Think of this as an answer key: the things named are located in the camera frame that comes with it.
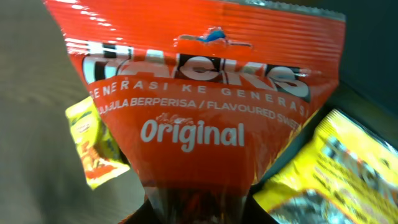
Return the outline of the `yellow candy bag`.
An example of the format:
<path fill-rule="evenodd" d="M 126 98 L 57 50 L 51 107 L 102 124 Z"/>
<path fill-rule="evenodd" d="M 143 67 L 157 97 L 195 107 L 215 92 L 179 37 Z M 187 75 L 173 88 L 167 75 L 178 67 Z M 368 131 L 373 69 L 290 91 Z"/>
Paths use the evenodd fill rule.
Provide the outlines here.
<path fill-rule="evenodd" d="M 254 199 L 279 223 L 397 224 L 397 151 L 332 110 Z"/>

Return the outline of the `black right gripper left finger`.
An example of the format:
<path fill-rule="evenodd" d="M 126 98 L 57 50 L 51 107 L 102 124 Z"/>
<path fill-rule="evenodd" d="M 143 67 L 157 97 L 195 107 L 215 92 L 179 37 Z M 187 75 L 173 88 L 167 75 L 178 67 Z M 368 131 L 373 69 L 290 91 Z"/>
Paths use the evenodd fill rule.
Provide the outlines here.
<path fill-rule="evenodd" d="M 155 224 L 152 205 L 146 200 L 138 210 L 121 220 L 119 224 Z"/>

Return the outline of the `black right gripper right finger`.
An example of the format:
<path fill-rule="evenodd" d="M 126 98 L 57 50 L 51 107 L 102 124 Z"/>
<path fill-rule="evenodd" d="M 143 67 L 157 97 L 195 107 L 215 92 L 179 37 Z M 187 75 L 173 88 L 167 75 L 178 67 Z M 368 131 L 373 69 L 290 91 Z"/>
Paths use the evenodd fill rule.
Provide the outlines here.
<path fill-rule="evenodd" d="M 242 224 L 278 224 L 278 222 L 261 208 L 252 195 L 248 195 L 243 210 Z"/>

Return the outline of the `red Hacks candy bag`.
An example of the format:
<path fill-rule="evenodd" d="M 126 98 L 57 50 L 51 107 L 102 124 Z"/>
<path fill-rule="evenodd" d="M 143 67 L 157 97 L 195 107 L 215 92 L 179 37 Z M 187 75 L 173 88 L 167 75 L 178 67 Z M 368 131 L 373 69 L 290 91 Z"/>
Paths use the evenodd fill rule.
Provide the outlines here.
<path fill-rule="evenodd" d="M 345 15 L 275 1 L 46 0 L 162 223 L 239 223 L 338 86 Z"/>

